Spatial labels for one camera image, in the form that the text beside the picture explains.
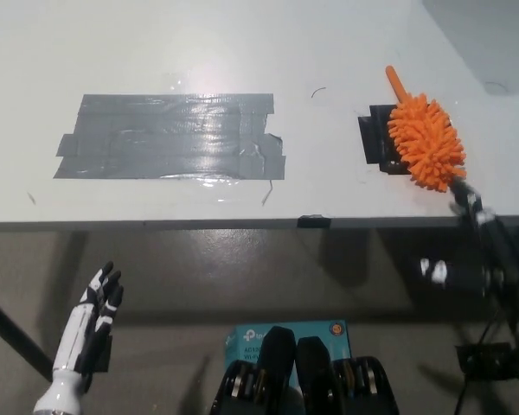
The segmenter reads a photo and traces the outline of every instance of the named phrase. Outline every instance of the white robotic hand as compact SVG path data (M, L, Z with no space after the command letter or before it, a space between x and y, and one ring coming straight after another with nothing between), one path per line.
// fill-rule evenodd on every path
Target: white robotic hand
M108 276L112 269L112 262L104 265L73 308L55 356L52 385L36 402L34 415L82 414L80 399L90 387L123 299L121 272Z

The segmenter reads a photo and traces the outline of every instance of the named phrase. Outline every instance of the concrete floor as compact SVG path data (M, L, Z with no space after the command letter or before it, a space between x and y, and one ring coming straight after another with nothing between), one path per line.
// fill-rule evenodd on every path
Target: concrete floor
M433 249L429 235L0 233L0 305L53 355L89 278L108 259L122 270L111 371L95 377L89 415L208 413L234 324L327 318L349 321L353 354L383 363L401 413L447 415L462 383L453 346L474 342L491 312L407 275L407 253ZM438 239L472 257L457 234ZM30 413L45 388L0 339L0 414ZM519 381L474 386L464 413L519 414Z

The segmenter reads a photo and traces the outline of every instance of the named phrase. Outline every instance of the table leg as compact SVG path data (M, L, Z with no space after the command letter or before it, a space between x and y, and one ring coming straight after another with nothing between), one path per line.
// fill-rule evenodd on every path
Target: table leg
M54 363L41 348L0 309L0 337L44 379L52 381Z

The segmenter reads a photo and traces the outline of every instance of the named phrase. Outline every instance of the blue box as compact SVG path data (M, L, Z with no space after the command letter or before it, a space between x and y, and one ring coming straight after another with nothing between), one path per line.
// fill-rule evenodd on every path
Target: blue box
M225 342L225 369L233 361L251 361L256 363L260 355L263 337L273 326L280 326L294 332L296 343L302 337L317 336L329 350L330 359L348 359L351 357L348 342L348 328L344 320L326 322L277 322L265 324L242 324L234 328ZM296 389L301 396L296 364L292 369L289 386Z

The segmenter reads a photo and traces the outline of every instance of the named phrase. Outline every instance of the orange brush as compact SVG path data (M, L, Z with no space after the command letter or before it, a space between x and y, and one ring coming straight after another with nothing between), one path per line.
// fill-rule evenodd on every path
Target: orange brush
M454 176L465 177L465 171L456 167L463 165L465 159L458 132L434 99L427 104L424 93L412 97L393 67L387 67L386 72L400 101L388 121L394 146L417 184L445 192Z

